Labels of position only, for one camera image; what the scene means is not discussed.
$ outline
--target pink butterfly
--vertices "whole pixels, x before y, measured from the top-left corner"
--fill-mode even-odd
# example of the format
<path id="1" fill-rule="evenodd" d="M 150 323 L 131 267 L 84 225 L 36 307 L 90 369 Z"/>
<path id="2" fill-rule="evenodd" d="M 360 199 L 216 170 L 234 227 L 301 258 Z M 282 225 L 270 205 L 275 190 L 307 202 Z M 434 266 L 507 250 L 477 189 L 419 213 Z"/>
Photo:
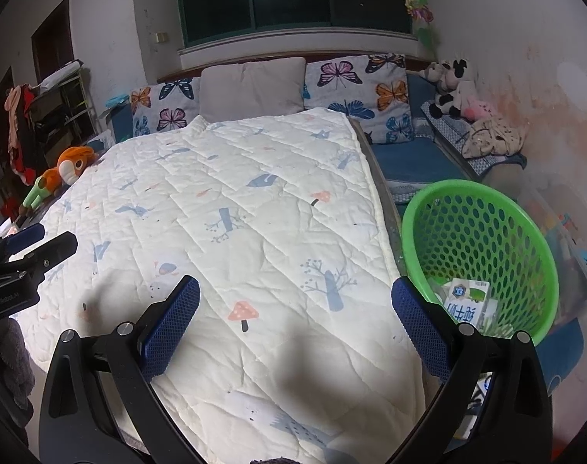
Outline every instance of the pink butterfly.
<path id="1" fill-rule="evenodd" d="M 321 67 L 321 75 L 319 77 L 319 82 L 317 82 L 317 87 L 328 85 L 335 78 L 337 79 L 337 86 L 339 85 L 340 78 L 349 80 L 352 83 L 357 83 L 358 85 L 362 83 L 362 80 L 353 70 L 353 64 L 351 64 L 350 61 L 341 61 L 338 66 L 336 63 L 326 63 Z"/>
<path id="2" fill-rule="evenodd" d="M 182 127 L 186 127 L 188 122 L 186 122 L 186 112 L 182 108 L 176 108 L 175 110 L 169 110 L 169 108 L 165 108 L 164 110 L 160 111 L 160 120 L 158 121 L 158 128 L 156 131 L 162 130 L 171 130 L 172 125 L 181 129 Z"/>

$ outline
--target window frame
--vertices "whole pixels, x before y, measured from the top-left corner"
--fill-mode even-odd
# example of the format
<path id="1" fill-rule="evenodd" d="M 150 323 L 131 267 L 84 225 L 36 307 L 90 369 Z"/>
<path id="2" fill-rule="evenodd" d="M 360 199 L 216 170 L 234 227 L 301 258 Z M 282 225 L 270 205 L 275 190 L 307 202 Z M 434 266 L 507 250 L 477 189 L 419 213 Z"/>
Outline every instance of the window frame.
<path id="1" fill-rule="evenodd" d="M 178 8 L 180 10 L 180 23 L 181 23 L 181 30 L 182 30 L 182 37 L 184 40 L 184 48 L 189 49 L 192 47 L 205 45 L 211 42 L 217 42 L 220 40 L 225 40 L 228 38 L 235 38 L 235 37 L 242 37 L 253 33 L 258 32 L 270 32 L 270 31 L 281 31 L 283 29 L 308 29 L 309 27 L 334 27 L 338 29 L 351 27 L 351 29 L 369 29 L 373 31 L 381 31 L 386 33 L 396 33 L 396 34 L 412 34 L 413 33 L 413 22 L 412 19 L 409 19 L 409 29 L 407 31 L 394 31 L 394 30 L 386 30 L 386 29 L 378 29 L 375 27 L 359 27 L 359 26 L 343 26 L 342 24 L 333 24 L 335 21 L 334 17 L 334 0 L 328 0 L 329 5 L 329 12 L 330 12 L 330 22 L 296 22 L 292 24 L 275 24 L 273 26 L 257 26 L 255 21 L 255 14 L 254 14 L 254 0 L 248 0 L 248 11 L 250 15 L 251 27 L 246 29 L 238 29 L 236 31 L 229 31 L 225 33 L 220 33 L 216 35 L 212 35 L 206 38 L 200 38 L 197 40 L 190 41 L 188 39 L 188 29 L 186 27 L 186 15 L 184 11 L 184 0 L 178 0 Z"/>

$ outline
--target orange plush toy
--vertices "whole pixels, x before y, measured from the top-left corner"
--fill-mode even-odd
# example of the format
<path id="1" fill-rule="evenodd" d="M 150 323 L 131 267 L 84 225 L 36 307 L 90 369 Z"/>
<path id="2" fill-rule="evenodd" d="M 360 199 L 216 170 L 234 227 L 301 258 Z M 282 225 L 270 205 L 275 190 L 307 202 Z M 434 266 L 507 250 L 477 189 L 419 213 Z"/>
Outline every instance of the orange plush toy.
<path id="1" fill-rule="evenodd" d="M 16 220 L 17 226 L 22 225 L 25 219 L 32 215 L 46 198 L 53 195 L 62 183 L 72 185 L 76 182 L 85 168 L 97 158 L 90 147 L 70 147 L 64 150 L 57 159 L 57 167 L 47 169 L 41 177 L 36 179 L 34 187 L 19 207 L 20 216 Z"/>

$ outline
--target mushroom print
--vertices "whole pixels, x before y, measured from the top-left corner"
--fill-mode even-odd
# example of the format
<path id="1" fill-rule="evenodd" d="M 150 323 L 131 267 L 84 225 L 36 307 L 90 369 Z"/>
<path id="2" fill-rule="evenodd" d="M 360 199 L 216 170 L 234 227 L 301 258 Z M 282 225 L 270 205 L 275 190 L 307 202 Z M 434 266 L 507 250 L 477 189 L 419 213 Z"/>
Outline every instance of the mushroom print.
<path id="1" fill-rule="evenodd" d="M 311 197 L 314 198 L 313 202 L 311 203 L 311 206 L 314 206 L 319 201 L 330 202 L 330 192 L 328 192 L 327 190 L 322 190 L 321 192 L 313 193 Z"/>
<path id="2" fill-rule="evenodd" d="M 242 331 L 248 331 L 247 319 L 255 319 L 259 313 L 248 302 L 236 302 L 235 307 L 229 315 L 230 321 L 242 321 Z"/>

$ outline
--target mattress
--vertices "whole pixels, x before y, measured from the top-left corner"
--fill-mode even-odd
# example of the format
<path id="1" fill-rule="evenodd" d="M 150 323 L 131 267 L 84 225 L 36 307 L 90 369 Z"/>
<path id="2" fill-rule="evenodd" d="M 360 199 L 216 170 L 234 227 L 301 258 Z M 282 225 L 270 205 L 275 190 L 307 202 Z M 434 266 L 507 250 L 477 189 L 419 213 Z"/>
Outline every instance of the mattress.
<path id="1" fill-rule="evenodd" d="M 199 310 L 152 387 L 209 463 L 384 463 L 421 417 L 421 362 L 391 305 L 399 273 L 344 115 L 198 117 L 133 138 L 41 223 L 44 241 L 78 239 L 17 316 L 44 370 L 63 330 L 110 333 L 184 274 L 199 281 Z"/>

